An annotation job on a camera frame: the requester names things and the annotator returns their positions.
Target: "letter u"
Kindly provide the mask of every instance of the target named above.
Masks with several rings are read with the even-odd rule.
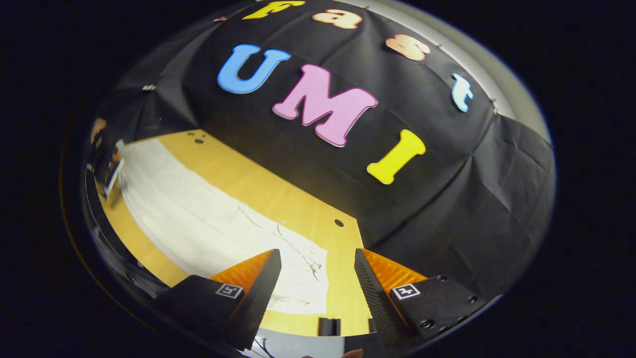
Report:
[[[252,78],[249,80],[241,80],[239,78],[239,70],[245,64],[245,61],[260,51],[260,47],[254,45],[239,45],[232,52],[232,56],[225,62],[217,81],[222,89],[236,94],[246,94],[254,92],[265,83],[274,68],[282,61],[288,60],[291,55],[285,51],[271,49],[265,51],[265,61],[256,70]]]

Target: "foam letter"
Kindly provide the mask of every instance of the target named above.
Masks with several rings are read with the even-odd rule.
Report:
[[[317,13],[312,19],[325,24],[333,24],[341,29],[357,29],[357,24],[362,21],[362,17],[344,10],[325,10],[324,13]]]
[[[468,112],[466,96],[470,99],[473,98],[471,84],[457,73],[453,74],[453,78],[457,80],[455,86],[453,86],[453,101],[461,111]]]
[[[290,58],[290,55],[285,51],[267,50],[263,54],[265,55],[265,61],[261,63],[261,66],[256,70],[254,75],[252,75],[252,78],[249,80],[241,80],[238,75],[239,69],[251,55],[256,54],[260,50],[260,47],[254,45],[236,46],[232,56],[230,56],[221,68],[221,71],[219,71],[217,78],[219,86],[228,92],[236,94],[254,92],[265,83],[265,80],[267,80],[280,62]]]
[[[419,40],[403,34],[397,34],[395,38],[389,38],[385,43],[407,59],[415,61],[424,60],[424,54],[431,52],[431,49]]]
[[[272,3],[267,4],[264,8],[258,10],[252,15],[248,15],[243,18],[243,20],[249,20],[252,18],[263,18],[269,15],[270,13],[277,13],[279,11],[285,10],[290,6],[300,6],[304,4],[304,1],[274,1]]]
[[[366,170],[383,184],[391,184],[393,176],[416,155],[426,152],[424,143],[413,132],[403,129],[399,133],[399,143],[377,163],[371,163]]]
[[[274,105],[274,113],[286,119],[298,117],[298,106],[305,100],[303,125],[310,125],[328,113],[331,116],[315,127],[316,134],[336,147],[347,144],[346,135],[356,120],[368,108],[375,107],[378,100],[365,90],[354,88],[329,98],[331,73],[326,69],[306,64],[303,76],[285,101]]]

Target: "table surface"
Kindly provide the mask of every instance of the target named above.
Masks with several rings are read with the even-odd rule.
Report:
[[[299,315],[266,311],[261,328],[317,336],[319,317],[341,320],[341,336],[369,333],[371,313],[356,272],[354,254],[362,248],[357,220],[302,191],[256,164],[203,130],[177,132],[158,139],[188,169],[274,222],[327,250],[327,312]],[[132,218],[115,183],[102,206],[119,239],[161,281],[173,287],[188,274],[144,235]],[[335,220],[343,226],[336,225]]]

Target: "white cloth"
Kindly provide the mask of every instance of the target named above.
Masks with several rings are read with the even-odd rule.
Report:
[[[206,182],[158,140],[120,149],[121,193],[137,225],[189,275],[213,276],[278,248],[282,268],[268,310],[325,314],[327,251]]]

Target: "letter m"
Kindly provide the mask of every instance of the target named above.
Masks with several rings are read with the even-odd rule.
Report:
[[[285,101],[272,108],[277,115],[292,120],[298,117],[298,106],[305,100],[301,123],[310,125],[331,113],[327,120],[315,127],[316,134],[336,147],[347,144],[346,136],[356,120],[378,100],[369,92],[354,88],[329,98],[331,73],[326,69],[306,64],[303,76]]]

